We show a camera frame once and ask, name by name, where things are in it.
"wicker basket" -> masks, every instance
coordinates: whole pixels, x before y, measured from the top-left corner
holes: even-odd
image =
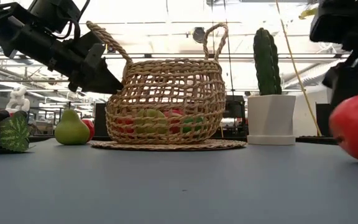
[[[106,126],[113,140],[121,144],[191,144],[216,132],[226,102],[218,57],[228,36],[227,25],[216,24],[206,31],[204,60],[136,63],[105,29],[89,21],[86,25],[126,60],[124,88],[106,105]],[[208,60],[208,35],[218,27],[225,32],[214,59]]]

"green fruit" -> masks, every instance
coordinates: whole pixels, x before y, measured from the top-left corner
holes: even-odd
[[[140,110],[137,112],[136,116],[138,118],[165,118],[165,115],[155,109],[146,109],[146,110]],[[135,119],[134,124],[168,124],[168,120],[163,119],[160,121],[153,121],[152,119],[145,120],[139,120]],[[155,128],[155,127],[147,127],[147,128],[135,128],[136,133],[142,134],[142,133],[158,133],[158,134],[165,134],[168,131],[168,128]]]
[[[203,118],[202,117],[197,117],[196,120],[194,120],[194,118],[188,118],[186,120],[183,121],[184,124],[193,124],[193,123],[202,123],[203,122]],[[183,127],[183,133],[188,133],[190,132],[192,129],[191,126],[184,126]],[[201,129],[201,126],[195,126],[194,131],[198,131]]]
[[[81,121],[75,110],[65,110],[55,129],[56,140],[63,145],[85,144],[90,136],[90,129]]]

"basket weave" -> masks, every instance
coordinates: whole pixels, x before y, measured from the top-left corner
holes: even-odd
[[[192,144],[216,132],[226,102],[218,57],[226,44],[227,25],[216,24],[206,31],[204,60],[179,58],[136,63],[106,29],[90,21],[86,25],[126,60],[124,88],[106,104],[106,126],[111,139],[120,144]],[[218,27],[225,32],[213,60],[208,60],[208,35]]]
[[[212,151],[242,149],[247,144],[243,141],[207,139],[200,144],[119,144],[116,142],[93,141],[92,147],[97,149],[128,151]]]

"white pot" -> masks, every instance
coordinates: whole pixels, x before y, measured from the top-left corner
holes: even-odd
[[[266,95],[248,97],[249,144],[292,145],[292,116],[296,96]]]

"woven placemat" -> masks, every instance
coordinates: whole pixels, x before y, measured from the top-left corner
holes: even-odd
[[[246,145],[243,141],[207,139],[199,144],[119,144],[114,141],[94,141],[92,147],[128,151],[212,151],[239,149]]]

